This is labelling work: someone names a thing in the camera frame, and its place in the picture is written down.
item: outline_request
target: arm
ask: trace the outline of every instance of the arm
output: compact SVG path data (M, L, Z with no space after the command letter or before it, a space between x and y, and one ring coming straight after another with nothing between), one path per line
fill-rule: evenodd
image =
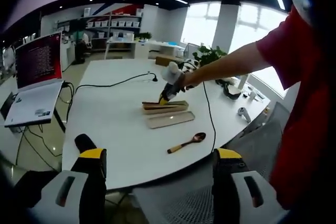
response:
M183 86L196 86L202 81L241 76L267 67L270 67L270 64L263 58L254 42L193 73L186 74Z
M196 86L202 81L243 75L273 66L283 88L286 89L300 81L300 41L297 40L297 36L302 33L302 28L307 26L293 7L286 20L266 37L186 74L182 85Z

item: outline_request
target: laptop screen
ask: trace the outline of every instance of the laptop screen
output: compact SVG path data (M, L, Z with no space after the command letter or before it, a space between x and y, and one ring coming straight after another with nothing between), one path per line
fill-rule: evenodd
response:
M62 78L61 33L38 38L16 49L17 87Z

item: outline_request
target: hand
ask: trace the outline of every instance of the hand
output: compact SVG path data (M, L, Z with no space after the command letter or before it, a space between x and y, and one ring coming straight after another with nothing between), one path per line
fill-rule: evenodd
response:
M184 88L186 90L191 89L196 87L197 85L199 85L201 82L197 81L195 78L195 74L194 73L186 73L184 75L182 75L181 78L181 89L184 92Z

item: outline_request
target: window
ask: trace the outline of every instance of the window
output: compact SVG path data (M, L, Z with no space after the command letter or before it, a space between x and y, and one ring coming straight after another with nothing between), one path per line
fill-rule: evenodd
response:
M277 28L287 16L287 13L279 12L268 7L242 3L229 52L264 38L271 30ZM252 74L277 92L281 97L286 95L287 90L283 89L280 79L273 67L256 71Z
M182 32L181 42L196 45L212 46L220 2L199 3L188 8Z

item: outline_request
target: red shirt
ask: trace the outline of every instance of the red shirt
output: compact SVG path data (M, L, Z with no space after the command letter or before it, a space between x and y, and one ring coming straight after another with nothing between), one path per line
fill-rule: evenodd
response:
M301 81L270 178L278 201L289 209L309 188L327 142L329 91L325 68L312 28L294 7L278 28L256 43L284 89Z

